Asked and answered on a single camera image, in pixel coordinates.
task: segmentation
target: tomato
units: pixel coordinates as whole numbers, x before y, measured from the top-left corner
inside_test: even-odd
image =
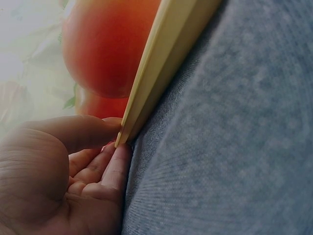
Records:
[[[110,99],[95,95],[80,86],[75,89],[75,112],[79,115],[92,115],[97,118],[124,115],[128,98]]]
[[[74,0],[63,23],[72,78],[108,98],[128,97],[160,0]]]

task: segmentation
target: patterned tablecloth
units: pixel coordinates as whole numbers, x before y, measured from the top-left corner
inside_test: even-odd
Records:
[[[63,0],[0,0],[0,139],[27,120],[72,115],[63,62]]]

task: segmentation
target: skin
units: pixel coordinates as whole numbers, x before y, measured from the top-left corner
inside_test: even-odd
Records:
[[[28,122],[0,142],[0,234],[120,232],[131,150],[119,118]]]

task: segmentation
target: fingernail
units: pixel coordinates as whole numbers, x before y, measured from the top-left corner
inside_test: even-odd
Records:
[[[107,118],[105,118],[105,119],[102,119],[103,121],[105,121],[105,122],[110,122],[110,123],[112,123],[112,124],[121,124],[122,123],[122,119],[121,118],[119,118],[119,117],[107,117]]]

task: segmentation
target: gray sweater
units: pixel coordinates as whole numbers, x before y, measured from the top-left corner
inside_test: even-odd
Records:
[[[225,1],[134,143],[124,235],[313,234],[313,1]]]

